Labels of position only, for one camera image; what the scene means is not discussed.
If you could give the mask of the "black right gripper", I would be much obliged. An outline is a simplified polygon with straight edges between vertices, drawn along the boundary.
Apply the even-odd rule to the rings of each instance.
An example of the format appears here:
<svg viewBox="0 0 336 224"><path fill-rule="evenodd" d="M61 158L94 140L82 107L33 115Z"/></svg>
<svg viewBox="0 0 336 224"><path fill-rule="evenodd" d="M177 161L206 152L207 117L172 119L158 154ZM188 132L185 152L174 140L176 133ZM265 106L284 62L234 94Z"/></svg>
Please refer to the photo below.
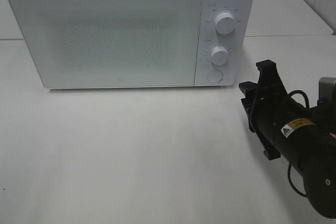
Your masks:
<svg viewBox="0 0 336 224"><path fill-rule="evenodd" d="M280 133L281 126L276 125L288 96L287 91L275 62L263 60L257 62L256 67L260 73L258 82L246 81L238 85L245 96L241 102L248 117L249 129L258 136L268 160L281 156L291 160L285 137Z"/></svg>

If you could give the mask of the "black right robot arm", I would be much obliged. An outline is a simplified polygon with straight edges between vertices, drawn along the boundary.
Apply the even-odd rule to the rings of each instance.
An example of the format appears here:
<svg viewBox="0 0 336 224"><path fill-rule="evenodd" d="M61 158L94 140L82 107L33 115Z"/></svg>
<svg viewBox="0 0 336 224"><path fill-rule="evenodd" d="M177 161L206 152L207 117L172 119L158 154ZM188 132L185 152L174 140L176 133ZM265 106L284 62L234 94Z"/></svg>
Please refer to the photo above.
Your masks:
<svg viewBox="0 0 336 224"><path fill-rule="evenodd" d="M264 147L268 160L283 156L303 179L309 200L322 216L335 218L335 78L319 80L317 105L310 107L301 90L287 92L276 63L256 63L259 79L242 82L241 103L249 129Z"/></svg>

